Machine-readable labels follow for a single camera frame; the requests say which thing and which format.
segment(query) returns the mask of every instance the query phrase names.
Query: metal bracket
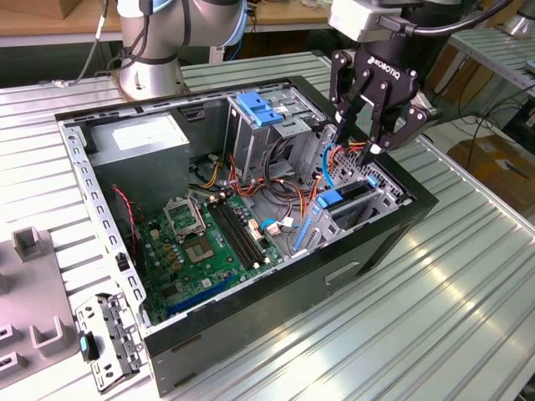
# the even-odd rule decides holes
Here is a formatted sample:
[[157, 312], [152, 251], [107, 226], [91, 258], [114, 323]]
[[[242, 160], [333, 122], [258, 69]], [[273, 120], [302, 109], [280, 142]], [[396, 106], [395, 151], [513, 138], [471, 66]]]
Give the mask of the metal bracket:
[[100, 393], [135, 376], [147, 363], [134, 317], [122, 293], [98, 294], [76, 309], [82, 352], [96, 347], [91, 372]]

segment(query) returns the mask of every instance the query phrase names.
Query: workbench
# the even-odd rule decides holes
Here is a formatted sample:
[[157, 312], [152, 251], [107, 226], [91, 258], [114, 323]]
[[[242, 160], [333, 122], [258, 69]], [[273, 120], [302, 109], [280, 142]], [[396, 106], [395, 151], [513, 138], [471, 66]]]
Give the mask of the workbench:
[[525, 67], [528, 60], [535, 59], [535, 38], [512, 38], [497, 28], [467, 29], [452, 35], [449, 44], [504, 78], [483, 111], [501, 98], [507, 82], [535, 95], [535, 74]]
[[[82, 0], [66, 19], [0, 10], [0, 48], [42, 44], [93, 42], [102, 6], [100, 0]], [[280, 32], [328, 28], [328, 8], [310, 8], [299, 0], [288, 3], [260, 3], [256, 11], [254, 32]], [[249, 18], [246, 32], [253, 30]], [[102, 42], [122, 40], [120, 17], [111, 2], [104, 26]]]
[[[311, 53], [184, 68], [192, 90], [304, 76]], [[50, 230], [72, 310], [116, 292], [54, 114], [122, 102], [107, 78], [0, 89], [0, 238]], [[535, 230], [418, 139], [394, 158], [439, 200], [384, 261], [164, 399], [514, 399], [535, 372]], [[156, 399], [145, 365], [102, 398], [80, 354], [0, 391], [0, 399]]]

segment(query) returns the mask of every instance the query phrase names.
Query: red wire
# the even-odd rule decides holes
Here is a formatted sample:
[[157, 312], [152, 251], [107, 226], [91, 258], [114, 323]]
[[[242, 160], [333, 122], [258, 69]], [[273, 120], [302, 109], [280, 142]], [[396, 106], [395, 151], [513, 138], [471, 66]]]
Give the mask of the red wire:
[[132, 209], [130, 208], [130, 202], [128, 201], [128, 198], [125, 194], [123, 194], [119, 188], [112, 187], [112, 190], [117, 192], [121, 198], [123, 198], [123, 201], [125, 201], [126, 208], [128, 209], [128, 214], [130, 215], [130, 228], [132, 230], [132, 249], [134, 251], [135, 255], [135, 224], [134, 224], [134, 215], [132, 214]]

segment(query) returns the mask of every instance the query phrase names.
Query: ram slot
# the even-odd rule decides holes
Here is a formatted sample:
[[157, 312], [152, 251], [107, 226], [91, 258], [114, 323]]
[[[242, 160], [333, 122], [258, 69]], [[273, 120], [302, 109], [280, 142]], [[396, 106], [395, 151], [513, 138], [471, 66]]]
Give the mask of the ram slot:
[[214, 204], [209, 210], [245, 268], [252, 269], [255, 263], [262, 263], [262, 254], [243, 229], [242, 223], [234, 216], [231, 208], [227, 205]]

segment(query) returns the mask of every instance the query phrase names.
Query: robotic arm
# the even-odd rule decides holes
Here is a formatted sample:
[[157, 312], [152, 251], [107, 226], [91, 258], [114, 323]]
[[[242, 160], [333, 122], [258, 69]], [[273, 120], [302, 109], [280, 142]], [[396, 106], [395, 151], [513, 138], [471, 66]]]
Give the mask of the robotic arm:
[[[330, 100], [336, 104], [338, 143], [346, 145], [365, 104], [372, 107], [369, 140], [358, 163], [366, 165], [406, 144], [440, 117], [420, 85], [455, 32], [504, 9], [501, 0], [461, 20], [472, 2], [463, 0], [334, 0], [329, 24], [359, 42], [333, 55]], [[396, 128], [398, 118], [405, 123]]]
[[130, 51], [120, 67], [120, 87], [132, 99], [181, 93], [176, 50], [233, 45], [247, 22], [247, 0], [118, 0], [117, 9]]
[[[176, 49], [237, 43], [247, 21], [246, 0], [138, 1], [118, 3], [130, 49], [120, 68], [120, 86], [134, 99], [180, 93], [183, 79]], [[474, 0], [334, 0], [329, 24], [358, 43], [357, 48], [333, 54], [329, 96], [337, 108], [338, 143], [347, 145], [365, 104], [373, 112], [361, 165], [405, 144], [438, 119], [439, 110], [420, 85], [448, 38], [492, 17], [511, 1], [498, 0], [461, 21]], [[396, 128], [400, 117], [405, 124]]]

